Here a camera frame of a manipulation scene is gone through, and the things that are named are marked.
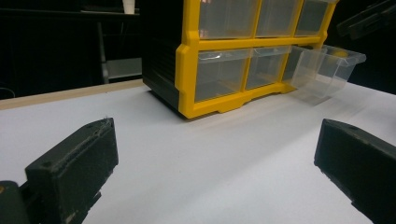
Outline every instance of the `white cup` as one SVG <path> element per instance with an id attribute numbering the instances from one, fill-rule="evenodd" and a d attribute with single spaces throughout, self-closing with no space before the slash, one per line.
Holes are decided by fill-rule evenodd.
<path id="1" fill-rule="evenodd" d="M 122 0 L 125 14 L 134 14 L 134 0 Z"/>

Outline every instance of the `yellow plastic frame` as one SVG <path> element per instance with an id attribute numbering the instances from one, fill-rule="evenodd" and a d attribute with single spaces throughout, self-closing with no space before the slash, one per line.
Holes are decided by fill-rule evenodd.
<path id="1" fill-rule="evenodd" d="M 255 28 L 253 29 L 251 38 L 201 40 L 198 33 L 200 0 L 184 0 L 182 43 L 178 47 L 176 55 L 175 86 L 179 90 L 178 111 L 187 118 L 195 118 L 216 111 L 220 113 L 227 112 L 239 108 L 243 104 L 257 97 L 277 92 L 286 93 L 294 90 L 292 86 L 281 82 L 288 56 L 284 58 L 277 83 L 252 90 L 245 90 L 250 64 L 250 59 L 247 58 L 247 65 L 240 92 L 195 103 L 194 98 L 199 51 L 216 49 L 249 49 L 290 45 L 309 45 L 316 49 L 321 48 L 323 45 L 323 42 L 327 38 L 327 29 L 337 1 L 329 3 L 318 36 L 254 38 L 253 36 L 256 34 L 259 22 L 262 1 L 265 0 L 258 0 L 254 23 Z M 297 15 L 292 27 L 292 36 L 294 36 L 303 4 L 304 0 L 299 0 L 298 12 L 296 13 Z"/>

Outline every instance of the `storage drawer cabinet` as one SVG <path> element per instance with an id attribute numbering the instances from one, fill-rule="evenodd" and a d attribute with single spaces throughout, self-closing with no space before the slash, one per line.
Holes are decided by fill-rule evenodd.
<path id="1" fill-rule="evenodd" d="M 186 118 L 295 88 L 320 97 L 336 92 L 353 69 L 341 64 L 354 56 L 339 49 L 338 59 L 317 54 L 331 51 L 322 46 L 337 1 L 144 1 L 143 26 L 158 29 L 144 33 L 143 81 Z M 329 86 L 321 94 L 310 88 L 321 83 Z"/>

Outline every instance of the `dark background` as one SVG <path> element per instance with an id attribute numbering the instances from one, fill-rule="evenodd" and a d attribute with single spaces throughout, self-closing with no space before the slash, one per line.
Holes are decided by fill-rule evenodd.
<path id="1" fill-rule="evenodd" d="M 358 14 L 377 0 L 340 0 L 332 16 L 326 45 L 364 53 L 365 63 L 358 64 L 348 82 L 396 94 L 396 29 L 380 29 L 362 38 L 341 37 L 336 25 Z"/>
<path id="2" fill-rule="evenodd" d="M 1 9 L 0 88 L 17 97 L 104 84 L 98 22 L 107 61 L 141 55 L 138 17 L 81 13 L 123 13 L 122 0 L 0 0 Z M 0 90 L 0 99 L 11 97 Z"/>

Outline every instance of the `white table surface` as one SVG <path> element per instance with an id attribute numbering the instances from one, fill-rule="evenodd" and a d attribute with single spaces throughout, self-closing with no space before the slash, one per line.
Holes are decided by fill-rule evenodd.
<path id="1" fill-rule="evenodd" d="M 323 119 L 396 145 L 396 96 L 352 84 L 184 120 L 143 86 L 0 111 L 0 179 L 86 123 L 115 120 L 120 164 L 84 224 L 372 223 L 313 163 Z"/>

